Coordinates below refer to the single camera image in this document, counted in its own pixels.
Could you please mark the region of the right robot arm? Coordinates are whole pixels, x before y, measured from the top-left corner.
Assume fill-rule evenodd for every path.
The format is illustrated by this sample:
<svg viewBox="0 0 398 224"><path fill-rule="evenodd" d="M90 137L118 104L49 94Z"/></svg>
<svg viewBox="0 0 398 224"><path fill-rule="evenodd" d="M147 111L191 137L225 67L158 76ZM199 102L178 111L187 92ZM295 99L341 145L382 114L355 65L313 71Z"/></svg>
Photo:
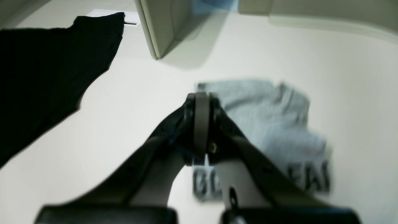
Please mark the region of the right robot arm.
<svg viewBox="0 0 398 224"><path fill-rule="evenodd" d="M70 27L1 30L1 167L78 111L109 70L125 14L78 16Z"/></svg>

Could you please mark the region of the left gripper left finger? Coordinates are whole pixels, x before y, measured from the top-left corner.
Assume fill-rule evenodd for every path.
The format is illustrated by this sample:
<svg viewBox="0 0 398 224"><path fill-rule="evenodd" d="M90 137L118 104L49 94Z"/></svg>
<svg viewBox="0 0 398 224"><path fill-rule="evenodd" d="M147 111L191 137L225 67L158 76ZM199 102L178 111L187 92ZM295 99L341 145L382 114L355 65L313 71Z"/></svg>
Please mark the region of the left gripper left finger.
<svg viewBox="0 0 398 224"><path fill-rule="evenodd" d="M191 165L195 94L98 186L68 203L44 206L36 224L177 224L167 206L175 177Z"/></svg>

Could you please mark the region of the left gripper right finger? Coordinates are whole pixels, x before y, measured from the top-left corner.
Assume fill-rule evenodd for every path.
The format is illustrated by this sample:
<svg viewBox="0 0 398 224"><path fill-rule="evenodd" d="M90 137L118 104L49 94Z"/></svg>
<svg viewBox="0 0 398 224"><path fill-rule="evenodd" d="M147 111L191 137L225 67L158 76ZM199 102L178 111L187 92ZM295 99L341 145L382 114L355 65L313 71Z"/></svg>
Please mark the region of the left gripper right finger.
<svg viewBox="0 0 398 224"><path fill-rule="evenodd" d="M226 211L223 224L359 224L348 208L333 207L291 183L243 135L215 95L195 93L194 147L215 166Z"/></svg>

